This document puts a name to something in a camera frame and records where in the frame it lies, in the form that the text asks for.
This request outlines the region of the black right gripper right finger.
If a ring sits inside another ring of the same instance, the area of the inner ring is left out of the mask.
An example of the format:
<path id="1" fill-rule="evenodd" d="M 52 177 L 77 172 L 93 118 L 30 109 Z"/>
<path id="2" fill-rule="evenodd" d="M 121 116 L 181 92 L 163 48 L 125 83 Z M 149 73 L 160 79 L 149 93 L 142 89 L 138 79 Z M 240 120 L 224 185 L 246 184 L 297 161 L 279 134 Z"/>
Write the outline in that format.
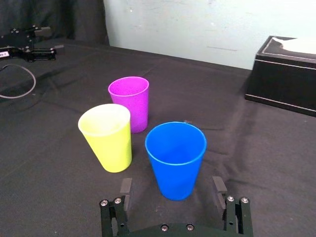
<path id="1" fill-rule="evenodd" d="M 224 222 L 224 233 L 229 235 L 253 235 L 248 197 L 234 197 L 219 176 L 212 177 L 213 201 Z"/>

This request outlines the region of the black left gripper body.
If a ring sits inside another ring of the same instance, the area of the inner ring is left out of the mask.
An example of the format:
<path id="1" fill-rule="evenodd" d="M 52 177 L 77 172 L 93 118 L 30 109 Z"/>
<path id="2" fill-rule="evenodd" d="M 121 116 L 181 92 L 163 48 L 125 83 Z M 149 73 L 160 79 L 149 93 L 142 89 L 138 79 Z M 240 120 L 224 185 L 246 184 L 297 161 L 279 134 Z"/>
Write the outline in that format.
<path id="1" fill-rule="evenodd" d="M 22 58 L 34 50 L 34 28 L 13 28 L 0 35 L 0 59 Z"/>

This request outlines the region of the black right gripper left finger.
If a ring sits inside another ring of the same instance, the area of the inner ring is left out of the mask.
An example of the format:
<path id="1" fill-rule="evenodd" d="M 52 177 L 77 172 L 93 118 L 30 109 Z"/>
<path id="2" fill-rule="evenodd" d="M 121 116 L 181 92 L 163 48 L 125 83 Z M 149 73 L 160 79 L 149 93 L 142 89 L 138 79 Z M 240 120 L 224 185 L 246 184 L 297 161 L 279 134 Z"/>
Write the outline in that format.
<path id="1" fill-rule="evenodd" d="M 112 201 L 103 199 L 99 202 L 101 231 L 103 237 L 113 237 L 112 221 L 116 220 L 117 237 L 125 237 L 130 231 L 127 226 L 127 212 L 131 203 L 132 178 L 124 178 L 120 187 L 120 196 Z"/>

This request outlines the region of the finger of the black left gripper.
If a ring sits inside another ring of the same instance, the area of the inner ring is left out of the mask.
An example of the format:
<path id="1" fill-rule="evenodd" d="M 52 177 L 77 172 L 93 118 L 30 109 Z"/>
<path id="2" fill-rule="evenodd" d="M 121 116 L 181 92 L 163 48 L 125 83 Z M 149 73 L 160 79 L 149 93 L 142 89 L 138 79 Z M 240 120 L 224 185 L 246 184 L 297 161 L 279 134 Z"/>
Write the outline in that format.
<path id="1" fill-rule="evenodd" d="M 27 61 L 53 61 L 56 60 L 57 55 L 65 53 L 65 47 L 63 44 L 56 45 L 52 48 L 35 48 L 27 52 Z"/>
<path id="2" fill-rule="evenodd" d="M 27 29 L 27 35 L 31 38 L 36 37 L 50 37 L 52 36 L 52 30 L 50 27 L 39 27 L 36 25 L 33 25 L 31 28 Z"/>

